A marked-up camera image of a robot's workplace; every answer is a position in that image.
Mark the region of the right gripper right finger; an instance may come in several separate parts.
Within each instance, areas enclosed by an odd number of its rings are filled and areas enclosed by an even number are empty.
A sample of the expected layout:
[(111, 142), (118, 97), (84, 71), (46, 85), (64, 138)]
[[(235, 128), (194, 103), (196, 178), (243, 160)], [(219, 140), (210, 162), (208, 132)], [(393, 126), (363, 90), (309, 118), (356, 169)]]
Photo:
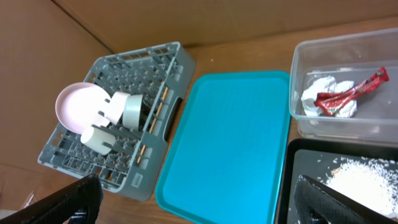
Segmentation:
[(294, 203), (302, 223), (396, 223), (307, 175), (298, 177)]

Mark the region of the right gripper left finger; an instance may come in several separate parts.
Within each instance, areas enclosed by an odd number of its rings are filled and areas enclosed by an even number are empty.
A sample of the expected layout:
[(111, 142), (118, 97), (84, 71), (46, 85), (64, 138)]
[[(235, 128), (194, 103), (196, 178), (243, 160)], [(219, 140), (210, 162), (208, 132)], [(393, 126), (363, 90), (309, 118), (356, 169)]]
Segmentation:
[(100, 179), (90, 174), (1, 219), (1, 224), (95, 223), (102, 199)]

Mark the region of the white rice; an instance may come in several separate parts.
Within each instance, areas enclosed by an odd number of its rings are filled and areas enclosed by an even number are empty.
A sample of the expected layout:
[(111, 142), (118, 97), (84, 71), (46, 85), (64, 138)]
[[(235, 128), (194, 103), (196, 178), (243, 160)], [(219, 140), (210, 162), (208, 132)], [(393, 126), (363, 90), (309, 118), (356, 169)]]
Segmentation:
[(339, 156), (328, 160), (316, 179), (393, 220), (397, 219), (397, 161)]

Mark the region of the white cup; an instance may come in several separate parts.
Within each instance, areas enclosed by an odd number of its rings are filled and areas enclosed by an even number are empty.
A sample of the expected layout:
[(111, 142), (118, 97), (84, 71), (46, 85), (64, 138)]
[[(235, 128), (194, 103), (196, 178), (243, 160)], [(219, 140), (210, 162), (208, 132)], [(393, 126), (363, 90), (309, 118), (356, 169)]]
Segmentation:
[(103, 145), (103, 143), (113, 145), (116, 142), (116, 136), (90, 126), (82, 132), (80, 141), (85, 146), (104, 156), (111, 152), (111, 148)]

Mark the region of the wooden chopstick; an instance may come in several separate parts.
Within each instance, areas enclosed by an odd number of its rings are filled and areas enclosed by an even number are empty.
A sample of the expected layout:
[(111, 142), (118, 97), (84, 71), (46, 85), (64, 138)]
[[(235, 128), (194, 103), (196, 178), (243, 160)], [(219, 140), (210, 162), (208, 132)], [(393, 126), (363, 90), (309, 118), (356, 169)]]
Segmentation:
[(146, 151), (146, 145), (143, 145), (141, 150), (139, 151), (139, 157), (137, 158), (137, 164), (139, 165), (141, 163), (142, 157)]
[(158, 120), (158, 118), (159, 118), (159, 115), (160, 115), (160, 112), (161, 112), (162, 107), (163, 107), (163, 105), (164, 105), (164, 100), (165, 100), (165, 98), (166, 98), (166, 96), (167, 96), (168, 91), (169, 91), (169, 88), (168, 88), (168, 87), (165, 87), (165, 90), (164, 90), (164, 92), (163, 92), (163, 95), (162, 95), (162, 97), (161, 97), (161, 99), (160, 99), (160, 104), (159, 104), (159, 106), (158, 106), (158, 108), (157, 108), (156, 114), (154, 115), (154, 119), (152, 120), (152, 124), (151, 124), (151, 126), (150, 126), (149, 133), (151, 133), (151, 134), (152, 134), (152, 132), (153, 132), (153, 130), (154, 130), (154, 128), (155, 128), (155, 124), (156, 124), (156, 122), (157, 122), (157, 120)]

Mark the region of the large white plate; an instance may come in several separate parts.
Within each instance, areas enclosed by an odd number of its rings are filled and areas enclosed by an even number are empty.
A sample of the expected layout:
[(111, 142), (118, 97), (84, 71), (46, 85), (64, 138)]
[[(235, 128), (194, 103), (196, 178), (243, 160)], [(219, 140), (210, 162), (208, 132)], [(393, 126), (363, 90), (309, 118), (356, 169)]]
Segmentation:
[(64, 88), (57, 96), (55, 113), (58, 121), (69, 131), (81, 134), (92, 124), (107, 126), (105, 112), (110, 95), (98, 85), (78, 82)]

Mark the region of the red snack wrapper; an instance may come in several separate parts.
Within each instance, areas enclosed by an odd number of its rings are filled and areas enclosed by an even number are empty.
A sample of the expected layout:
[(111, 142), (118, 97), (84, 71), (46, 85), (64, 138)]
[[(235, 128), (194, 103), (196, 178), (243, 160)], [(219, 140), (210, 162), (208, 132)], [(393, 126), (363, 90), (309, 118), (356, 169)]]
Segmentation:
[(385, 67), (380, 67), (370, 78), (360, 84), (341, 93), (317, 94), (314, 105), (322, 109), (328, 116), (335, 116), (351, 100), (355, 100), (365, 93), (370, 93), (389, 81), (389, 76)]

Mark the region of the grey-green bowl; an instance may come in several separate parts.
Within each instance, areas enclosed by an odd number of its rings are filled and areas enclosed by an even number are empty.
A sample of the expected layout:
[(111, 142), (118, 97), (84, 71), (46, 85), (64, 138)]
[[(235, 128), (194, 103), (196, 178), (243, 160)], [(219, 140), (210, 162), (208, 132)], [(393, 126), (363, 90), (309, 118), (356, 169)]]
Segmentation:
[(128, 129), (139, 129), (143, 95), (127, 97), (122, 115), (122, 124)]

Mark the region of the small pink plate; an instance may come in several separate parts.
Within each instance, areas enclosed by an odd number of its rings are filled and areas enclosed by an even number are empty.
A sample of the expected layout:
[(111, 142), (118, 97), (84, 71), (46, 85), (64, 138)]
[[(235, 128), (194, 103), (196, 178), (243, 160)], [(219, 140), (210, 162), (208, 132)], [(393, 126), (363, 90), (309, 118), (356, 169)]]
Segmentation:
[(112, 124), (117, 124), (123, 114), (127, 98), (130, 96), (128, 93), (117, 91), (111, 97), (104, 109), (104, 117)]

